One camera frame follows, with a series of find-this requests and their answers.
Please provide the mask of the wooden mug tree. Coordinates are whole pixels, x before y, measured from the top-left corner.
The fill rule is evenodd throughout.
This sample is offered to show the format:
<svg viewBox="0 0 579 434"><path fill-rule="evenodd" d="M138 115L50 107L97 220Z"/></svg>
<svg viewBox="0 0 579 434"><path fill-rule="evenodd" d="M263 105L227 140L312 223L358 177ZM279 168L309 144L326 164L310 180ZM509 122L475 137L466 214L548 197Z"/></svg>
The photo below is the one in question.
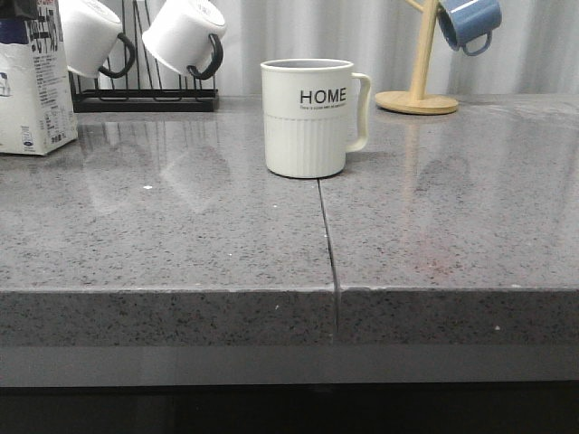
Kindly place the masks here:
<svg viewBox="0 0 579 434"><path fill-rule="evenodd" d="M439 1L428 0L421 4L407 1L407 4L422 13L418 35L411 85L405 91L383 91L375 94L375 103L381 109L414 115L446 115L458 109L456 99L428 94L426 82L432 53L432 39L437 20Z"/></svg>

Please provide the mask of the Pascual whole milk carton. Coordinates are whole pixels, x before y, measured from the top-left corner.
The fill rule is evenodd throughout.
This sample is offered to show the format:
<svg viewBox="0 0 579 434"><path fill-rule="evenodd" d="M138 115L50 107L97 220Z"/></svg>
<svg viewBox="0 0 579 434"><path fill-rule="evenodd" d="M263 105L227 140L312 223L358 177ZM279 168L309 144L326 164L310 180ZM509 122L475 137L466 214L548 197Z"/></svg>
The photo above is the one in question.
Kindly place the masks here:
<svg viewBox="0 0 579 434"><path fill-rule="evenodd" d="M1 152L45 156L78 138L59 3L1 20Z"/></svg>

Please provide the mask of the white enamel mug left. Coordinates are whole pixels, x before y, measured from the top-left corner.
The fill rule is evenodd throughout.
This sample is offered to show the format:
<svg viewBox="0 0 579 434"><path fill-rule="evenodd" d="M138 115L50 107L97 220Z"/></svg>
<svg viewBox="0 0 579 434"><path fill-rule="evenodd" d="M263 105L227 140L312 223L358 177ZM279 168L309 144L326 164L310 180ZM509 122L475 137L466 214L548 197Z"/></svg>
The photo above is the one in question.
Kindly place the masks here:
<svg viewBox="0 0 579 434"><path fill-rule="evenodd" d="M120 18L100 1L58 2L64 51L68 70L85 78L101 74L118 79L128 74L136 58L133 42L124 34ZM117 42L122 42L128 59L120 71L104 66Z"/></svg>

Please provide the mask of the white enamel mug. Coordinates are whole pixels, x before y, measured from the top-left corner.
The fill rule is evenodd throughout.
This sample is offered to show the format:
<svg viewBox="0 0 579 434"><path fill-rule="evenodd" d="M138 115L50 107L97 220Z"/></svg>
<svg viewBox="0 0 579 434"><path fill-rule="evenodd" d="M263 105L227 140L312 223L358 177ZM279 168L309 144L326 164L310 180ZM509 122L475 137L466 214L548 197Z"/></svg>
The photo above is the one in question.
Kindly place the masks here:
<svg viewBox="0 0 579 434"><path fill-rule="evenodd" d="M169 70L208 80L223 62L226 22L209 1L167 1L142 34L147 51Z"/></svg>
<svg viewBox="0 0 579 434"><path fill-rule="evenodd" d="M101 74L118 79L128 74L136 58L133 42L124 34L120 18L100 1L58 2L64 51L68 70L85 78ZM122 42L128 59L120 71L104 66L117 42Z"/></svg>

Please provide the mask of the white enamel mug right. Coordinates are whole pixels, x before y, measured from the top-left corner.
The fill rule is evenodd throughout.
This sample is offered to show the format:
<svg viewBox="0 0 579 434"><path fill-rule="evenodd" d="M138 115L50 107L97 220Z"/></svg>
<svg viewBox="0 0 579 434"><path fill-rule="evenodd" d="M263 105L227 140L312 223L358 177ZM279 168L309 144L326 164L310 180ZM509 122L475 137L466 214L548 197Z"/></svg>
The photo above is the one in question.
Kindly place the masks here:
<svg viewBox="0 0 579 434"><path fill-rule="evenodd" d="M208 80L223 62L226 22L209 1L167 1L142 34L147 51L169 70Z"/></svg>

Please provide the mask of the blue hanging mug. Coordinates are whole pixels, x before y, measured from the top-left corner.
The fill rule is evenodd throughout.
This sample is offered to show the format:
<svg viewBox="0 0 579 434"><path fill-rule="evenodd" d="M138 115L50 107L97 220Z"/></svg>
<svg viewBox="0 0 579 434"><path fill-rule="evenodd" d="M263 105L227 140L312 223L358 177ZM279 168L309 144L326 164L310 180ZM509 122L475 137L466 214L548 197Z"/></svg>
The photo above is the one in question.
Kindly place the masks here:
<svg viewBox="0 0 579 434"><path fill-rule="evenodd" d="M440 1L437 18L442 35L454 51L478 56L491 45L502 12L497 0L447 0Z"/></svg>

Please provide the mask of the cream HOME mug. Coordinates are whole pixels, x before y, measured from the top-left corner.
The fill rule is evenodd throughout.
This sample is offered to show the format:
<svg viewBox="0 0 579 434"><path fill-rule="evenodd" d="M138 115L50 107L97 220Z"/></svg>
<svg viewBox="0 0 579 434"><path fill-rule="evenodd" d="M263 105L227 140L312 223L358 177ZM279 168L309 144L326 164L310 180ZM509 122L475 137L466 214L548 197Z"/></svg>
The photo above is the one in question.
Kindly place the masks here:
<svg viewBox="0 0 579 434"><path fill-rule="evenodd" d="M265 162L274 174L335 175L367 144L371 79L352 62L265 61L261 84Z"/></svg>

